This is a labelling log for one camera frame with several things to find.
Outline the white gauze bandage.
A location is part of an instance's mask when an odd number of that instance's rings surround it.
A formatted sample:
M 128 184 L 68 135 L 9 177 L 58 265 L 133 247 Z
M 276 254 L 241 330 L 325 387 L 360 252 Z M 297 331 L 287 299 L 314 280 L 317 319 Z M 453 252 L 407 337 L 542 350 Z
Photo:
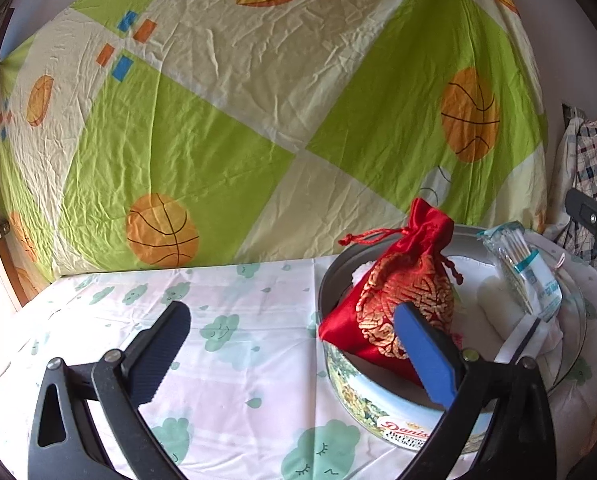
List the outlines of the white gauze bandage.
M 506 340 L 524 316 L 523 309 L 511 296 L 508 285 L 491 275 L 477 289 L 477 303 L 487 321 L 502 340 Z

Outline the white sponge block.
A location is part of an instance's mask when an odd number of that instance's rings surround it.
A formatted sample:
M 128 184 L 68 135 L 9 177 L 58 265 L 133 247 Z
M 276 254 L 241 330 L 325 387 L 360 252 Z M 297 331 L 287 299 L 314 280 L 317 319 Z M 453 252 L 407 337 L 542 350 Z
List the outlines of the white sponge block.
M 495 358 L 496 363 L 515 364 L 523 356 L 543 358 L 550 366 L 562 361 L 563 331 L 554 316 L 548 322 L 526 314 L 504 341 Z

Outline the red embroidered drawstring pouch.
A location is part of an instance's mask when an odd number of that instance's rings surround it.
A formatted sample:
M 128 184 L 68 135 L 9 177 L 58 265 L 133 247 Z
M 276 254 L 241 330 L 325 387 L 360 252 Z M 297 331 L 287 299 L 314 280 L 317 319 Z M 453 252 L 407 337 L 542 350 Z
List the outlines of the red embroidered drawstring pouch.
M 399 238 L 365 272 L 319 326 L 319 337 L 370 364 L 385 368 L 419 386 L 420 379 L 394 328 L 399 304 L 411 302 L 441 332 L 451 331 L 453 285 L 463 276 L 443 255 L 454 234 L 454 221 L 422 198 L 410 204 L 403 228 L 380 228 L 347 234 L 339 244 L 373 246 Z

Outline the sports print hanging sheet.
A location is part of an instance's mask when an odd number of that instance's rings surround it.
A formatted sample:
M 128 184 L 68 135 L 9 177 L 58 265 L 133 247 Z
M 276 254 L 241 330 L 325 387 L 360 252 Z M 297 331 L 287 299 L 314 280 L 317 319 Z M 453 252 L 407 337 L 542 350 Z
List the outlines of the sports print hanging sheet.
M 75 0 L 0 62 L 15 271 L 313 258 L 546 212 L 546 115 L 511 0 Z

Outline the round cookie tin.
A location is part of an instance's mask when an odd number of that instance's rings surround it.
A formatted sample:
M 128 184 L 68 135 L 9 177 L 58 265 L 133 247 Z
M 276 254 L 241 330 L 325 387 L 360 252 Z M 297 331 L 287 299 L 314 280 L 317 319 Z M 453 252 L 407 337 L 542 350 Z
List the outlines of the round cookie tin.
M 485 359 L 494 359 L 504 341 L 495 332 L 477 303 L 481 281 L 497 274 L 489 253 L 477 238 L 474 226 L 456 226 L 444 254 L 463 274 L 463 284 L 454 284 L 455 315 L 451 333 L 460 348 L 474 348 Z M 352 289 L 352 273 L 363 263 L 377 260 L 399 237 L 384 240 L 370 236 L 367 244 L 345 248 L 329 266 L 320 285 L 318 320 L 323 320 Z M 563 336 L 553 351 L 536 358 L 549 396 L 573 370 L 582 352 L 586 329 L 585 301 L 573 276 L 560 262 L 564 254 L 552 249 L 539 251 L 555 271 L 563 299 L 556 315 Z M 443 415 L 443 408 L 432 403 L 425 389 L 400 378 L 326 342 L 328 377 L 340 402 L 356 420 L 377 437 L 401 448 L 417 452 Z

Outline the plaid fabric pile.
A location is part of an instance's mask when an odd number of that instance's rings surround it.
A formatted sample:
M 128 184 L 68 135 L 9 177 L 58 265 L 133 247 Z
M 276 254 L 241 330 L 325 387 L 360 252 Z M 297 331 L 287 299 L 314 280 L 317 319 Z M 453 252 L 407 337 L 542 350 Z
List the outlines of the plaid fabric pile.
M 597 202 L 597 119 L 588 120 L 576 107 L 567 109 L 567 117 L 568 127 L 553 165 L 544 235 L 597 270 L 593 234 L 573 222 L 565 210 L 565 196 L 571 188 Z

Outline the cotton swab packet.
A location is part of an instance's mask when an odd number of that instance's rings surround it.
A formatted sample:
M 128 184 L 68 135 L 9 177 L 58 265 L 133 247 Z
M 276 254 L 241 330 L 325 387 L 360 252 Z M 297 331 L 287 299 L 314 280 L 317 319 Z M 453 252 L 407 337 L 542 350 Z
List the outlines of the cotton swab packet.
M 558 313 L 563 295 L 553 270 L 537 248 L 530 248 L 524 226 L 506 222 L 477 233 L 513 295 L 527 313 L 549 322 Z

